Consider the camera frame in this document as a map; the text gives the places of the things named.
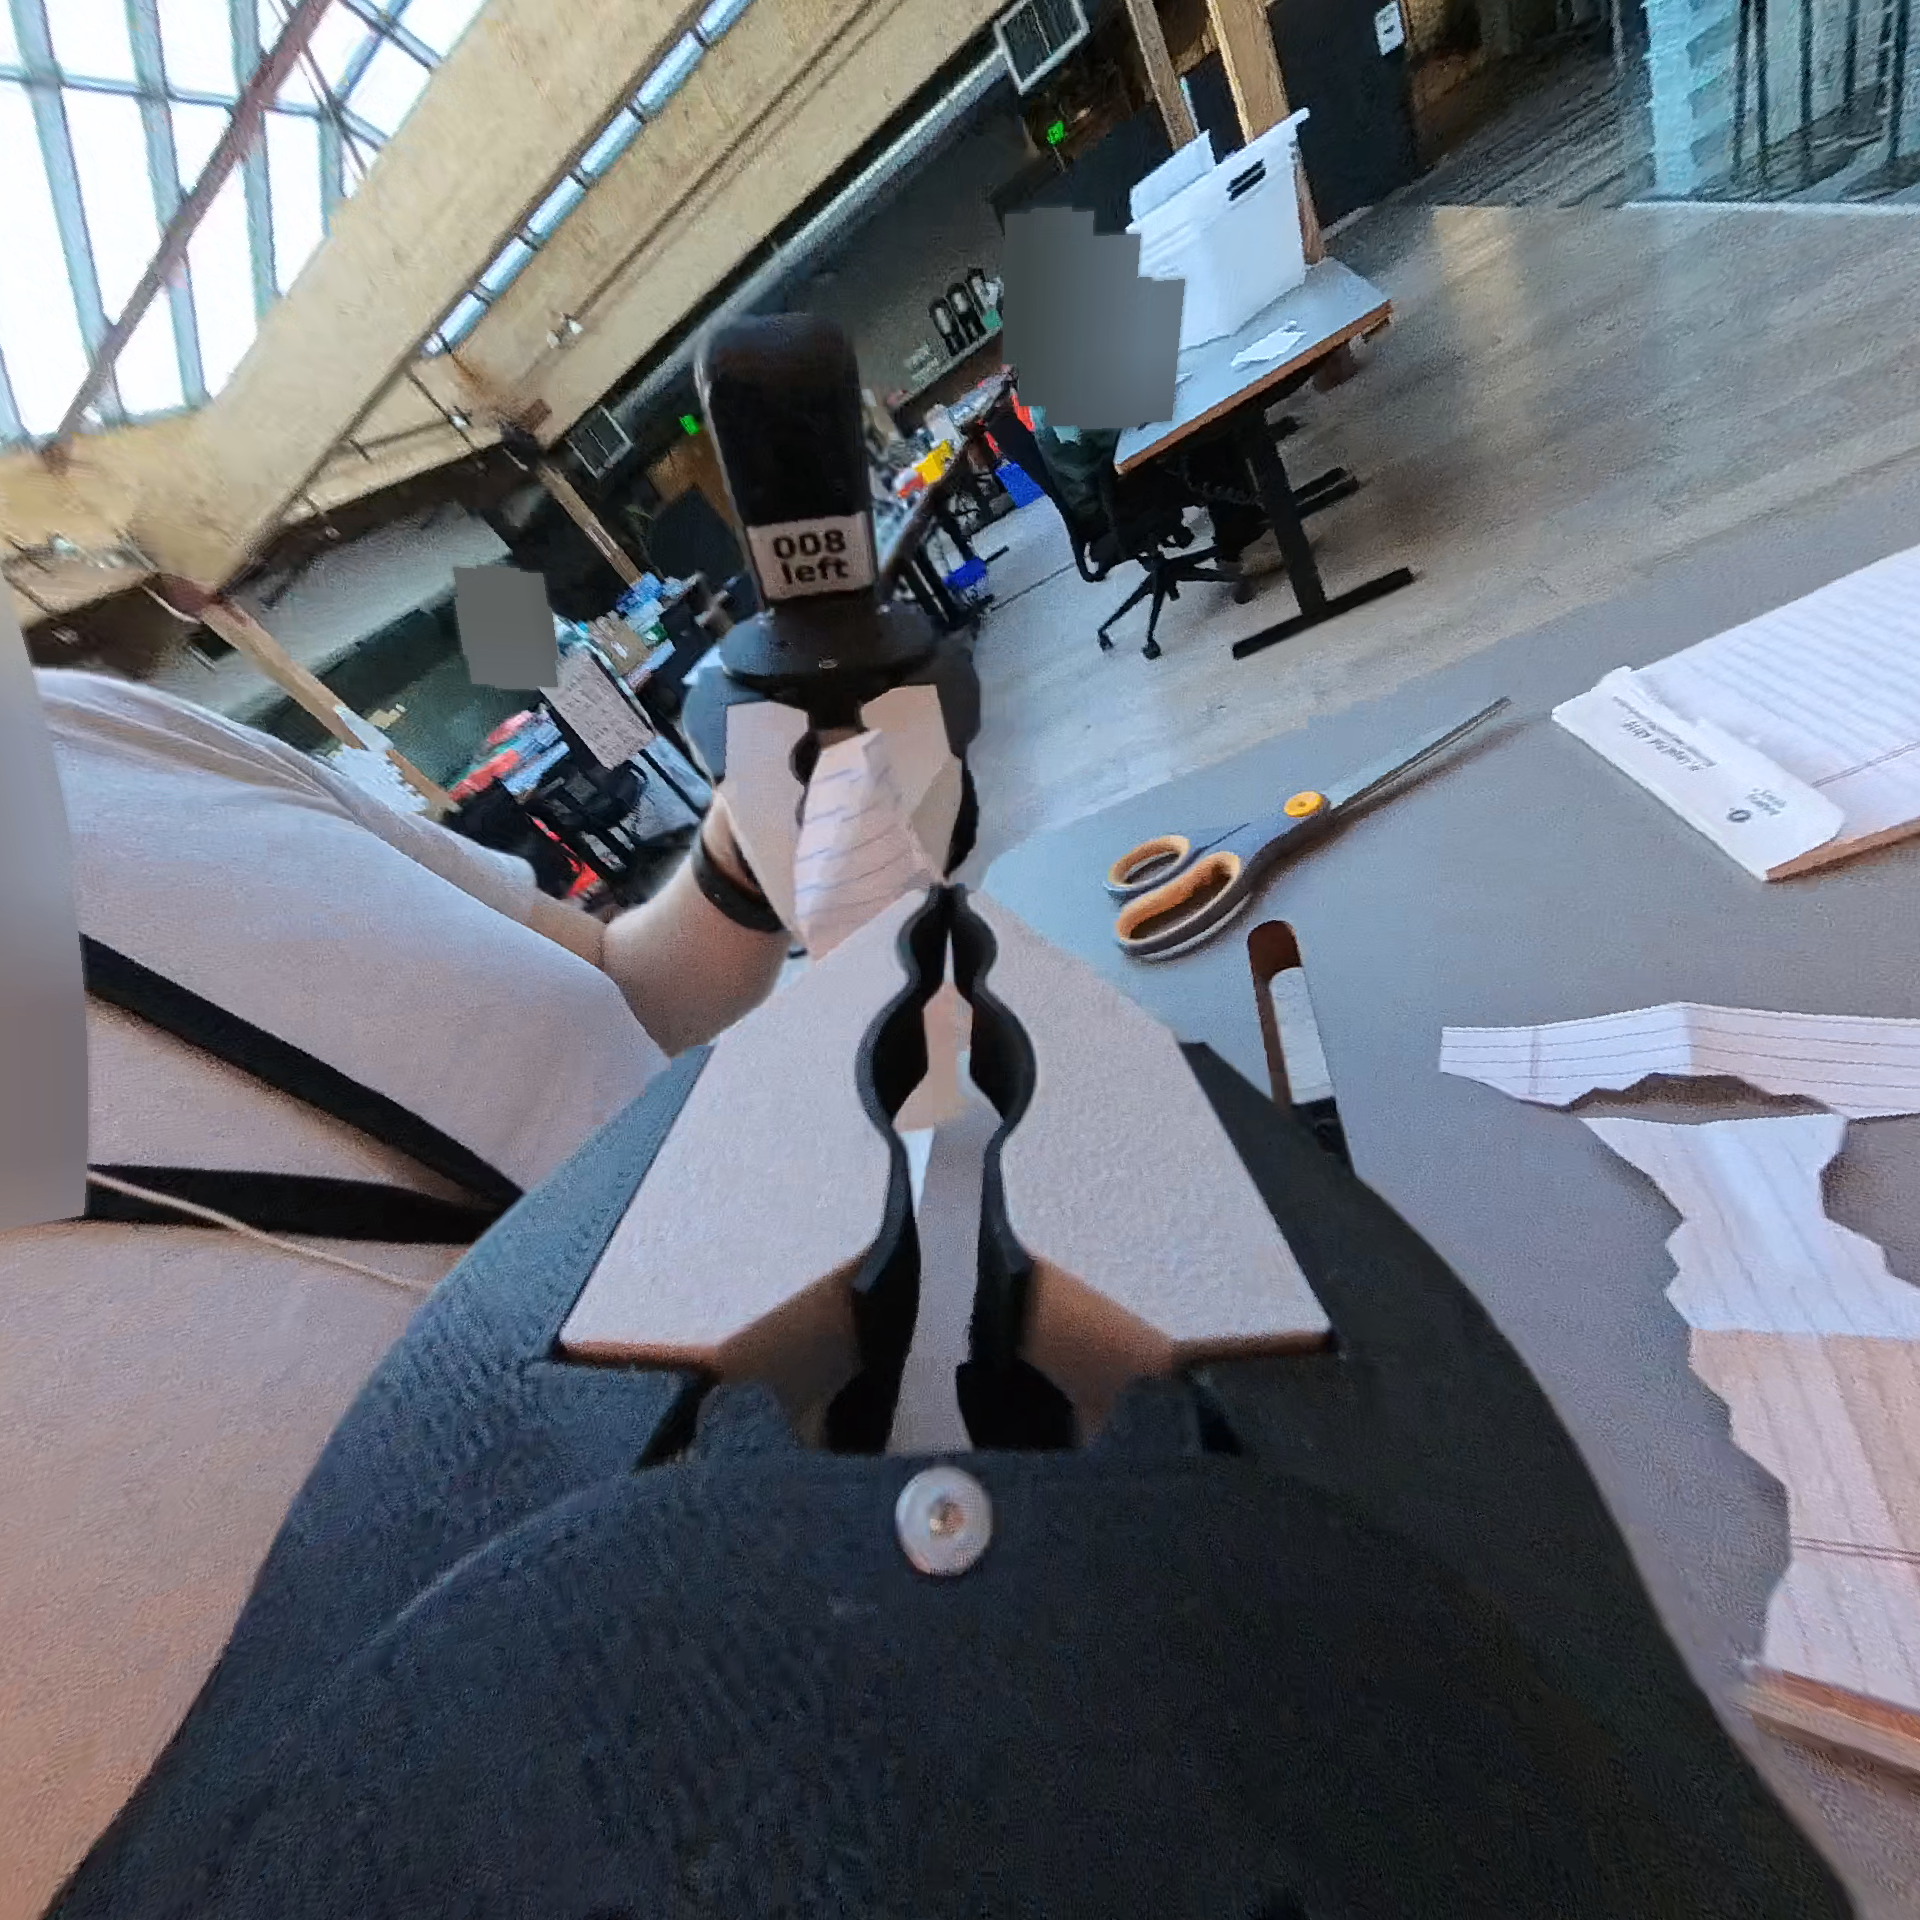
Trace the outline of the cluttered long work table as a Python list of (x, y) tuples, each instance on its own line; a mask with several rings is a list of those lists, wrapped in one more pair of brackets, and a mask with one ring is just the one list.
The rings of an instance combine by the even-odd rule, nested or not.
[(976, 503), (976, 521), (990, 534), (997, 521), (996, 498), (1004, 494), (990, 420), (1014, 396), (1018, 377), (1004, 370), (964, 403), (960, 440), (946, 466), (911, 494), (898, 526), (878, 538), (878, 597), (891, 603), (906, 594), (943, 638), (976, 633), (996, 607), (993, 567), (1008, 548), (977, 547), (964, 503)]

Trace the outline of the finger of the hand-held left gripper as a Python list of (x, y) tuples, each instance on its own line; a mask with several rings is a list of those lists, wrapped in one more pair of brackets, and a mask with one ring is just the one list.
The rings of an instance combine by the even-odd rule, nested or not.
[(964, 813), (964, 760), (948, 740), (941, 690), (896, 687), (863, 703), (863, 726), (878, 737), (891, 813), (911, 854), (931, 881), (943, 881)]
[(810, 726), (796, 706), (738, 703), (724, 737), (724, 800), (738, 850), (788, 933), (800, 933), (796, 863), (807, 797), (796, 756)]

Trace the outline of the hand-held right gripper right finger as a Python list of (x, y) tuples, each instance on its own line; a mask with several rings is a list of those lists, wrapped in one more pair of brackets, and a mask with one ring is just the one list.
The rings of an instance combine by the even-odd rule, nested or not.
[(1324, 1351), (1333, 1321), (1176, 1033), (956, 893), (968, 1066), (997, 1114), (958, 1406), (977, 1450), (1068, 1450), (1137, 1380)]

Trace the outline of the torn lined paper sheet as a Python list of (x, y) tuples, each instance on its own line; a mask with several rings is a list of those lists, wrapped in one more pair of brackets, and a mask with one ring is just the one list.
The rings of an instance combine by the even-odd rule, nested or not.
[(1918, 1287), (1824, 1196), (1848, 1120), (1918, 1114), (1918, 1024), (1661, 1003), (1448, 1026), (1437, 1066), (1554, 1108), (1656, 1077), (1731, 1077), (1813, 1103), (1586, 1130), (1674, 1208), (1667, 1297), (1691, 1368), (1790, 1503), (1790, 1566), (1754, 1668), (1767, 1716), (1918, 1741)]

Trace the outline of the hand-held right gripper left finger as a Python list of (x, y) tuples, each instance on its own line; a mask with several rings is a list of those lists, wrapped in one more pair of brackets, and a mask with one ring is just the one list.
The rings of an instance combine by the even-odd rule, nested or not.
[(953, 888), (890, 904), (694, 1061), (561, 1354), (761, 1384), (828, 1450), (883, 1450), (923, 1264), (908, 1133), (953, 1096)]

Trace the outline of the person's left forearm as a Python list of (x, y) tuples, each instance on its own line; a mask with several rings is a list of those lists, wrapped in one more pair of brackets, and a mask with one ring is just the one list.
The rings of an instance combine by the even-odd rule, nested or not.
[(713, 1043), (754, 1010), (731, 1013), (710, 996), (683, 933), (683, 906), (661, 897), (603, 930), (600, 970), (667, 1057)]

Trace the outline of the grey desk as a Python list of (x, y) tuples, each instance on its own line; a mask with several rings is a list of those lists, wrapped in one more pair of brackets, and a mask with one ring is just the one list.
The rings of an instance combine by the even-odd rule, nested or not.
[(1790, 1553), (1784, 1491), (1731, 1440), (1667, 1300), (1678, 1217), (1580, 1117), (1437, 1070), (1448, 1026), (1656, 1003), (1918, 1014), (1918, 854), (1751, 881), (1554, 726), (1550, 713), (1918, 543), (1911, 517), (1776, 533), (1678, 567), (1381, 703), (1004, 853), (986, 888), (1180, 1037), (1266, 1083), (1246, 933), (1128, 963), (1104, 893), (1143, 838), (1253, 820), (1288, 781), (1343, 778), (1494, 698), (1466, 753), (1283, 866), (1253, 924), (1303, 946), (1358, 1163), (1546, 1387), (1696, 1674), (1718, 1704), (1761, 1653)]

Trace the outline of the person's left hand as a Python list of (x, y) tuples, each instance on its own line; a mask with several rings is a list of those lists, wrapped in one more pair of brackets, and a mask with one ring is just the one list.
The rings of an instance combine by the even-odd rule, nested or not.
[(713, 796), (686, 854), (681, 916), (710, 996), (734, 1018), (774, 993), (796, 938), (748, 861), (724, 793)]

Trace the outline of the white paper sign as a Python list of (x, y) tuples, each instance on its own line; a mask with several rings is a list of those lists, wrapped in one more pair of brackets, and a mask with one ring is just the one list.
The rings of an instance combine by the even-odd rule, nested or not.
[(566, 740), (598, 767), (617, 770), (643, 756), (657, 728), (594, 650), (561, 656), (557, 683), (541, 690)]

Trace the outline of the brown curved wooden piece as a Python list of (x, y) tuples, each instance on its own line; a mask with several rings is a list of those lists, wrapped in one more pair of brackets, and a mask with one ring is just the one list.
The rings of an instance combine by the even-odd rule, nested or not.
[(1294, 926), (1264, 920), (1246, 934), (1246, 956), (1271, 1101), (1301, 1120), (1326, 1156), (1353, 1166)]

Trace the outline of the lined notepad with cardboard backing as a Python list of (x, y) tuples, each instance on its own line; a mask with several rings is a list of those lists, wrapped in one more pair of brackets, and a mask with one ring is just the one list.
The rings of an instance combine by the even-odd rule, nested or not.
[(1918, 1781), (1918, 1708), (1793, 1674), (1758, 1661), (1743, 1664), (1740, 1704), (1778, 1737), (1820, 1747)]

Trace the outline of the work table with black legs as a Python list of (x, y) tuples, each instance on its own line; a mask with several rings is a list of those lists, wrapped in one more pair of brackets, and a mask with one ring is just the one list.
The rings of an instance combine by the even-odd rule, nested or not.
[(1170, 420), (1128, 428), (1114, 448), (1121, 478), (1166, 466), (1216, 438), (1228, 438), (1248, 473), (1256, 501), (1271, 528), (1298, 613), (1234, 640), (1233, 658), (1248, 661), (1336, 617), (1373, 607), (1414, 587), (1418, 576), (1398, 567), (1328, 593), (1310, 541), (1310, 514), (1358, 491), (1358, 478), (1294, 486), (1281, 440), (1266, 416), (1313, 383), (1320, 370), (1354, 343), (1391, 323), (1391, 301), (1341, 260), (1317, 260), (1301, 287), (1264, 307), (1233, 338), (1190, 348), (1176, 381)]

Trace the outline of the lined paper piece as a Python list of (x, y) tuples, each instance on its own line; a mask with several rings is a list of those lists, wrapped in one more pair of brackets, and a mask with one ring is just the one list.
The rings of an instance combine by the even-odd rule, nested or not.
[[(906, 896), (934, 883), (934, 863), (911, 824), (896, 747), (861, 733), (821, 753), (810, 776), (796, 850), (796, 908), (813, 963)], [(901, 1108), (903, 1134), (930, 1134), (964, 1111), (968, 1018), (943, 974), (923, 1013), (926, 1076)]]

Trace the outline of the white cardboard box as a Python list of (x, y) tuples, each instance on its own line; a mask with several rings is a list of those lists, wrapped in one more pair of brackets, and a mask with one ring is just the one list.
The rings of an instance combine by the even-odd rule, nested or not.
[(1310, 108), (1298, 108), (1224, 160), (1204, 131), (1128, 190), (1141, 278), (1184, 284), (1180, 358), (1238, 336), (1307, 278), (1298, 194), (1307, 120)]

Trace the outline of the black office chair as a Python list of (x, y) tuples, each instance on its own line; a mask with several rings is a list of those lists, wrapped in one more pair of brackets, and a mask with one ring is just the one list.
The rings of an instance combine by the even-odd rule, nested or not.
[(1190, 583), (1240, 583), (1240, 561), (1266, 533), (1266, 511), (1234, 446), (1201, 446), (1133, 476), (1118, 468), (1114, 428), (1058, 428), (1033, 407), (1043, 490), (1068, 528), (1076, 567), (1088, 583), (1118, 563), (1143, 568), (1143, 583), (1097, 626), (1111, 653), (1111, 624), (1148, 600), (1143, 658), (1157, 661), (1157, 624)]

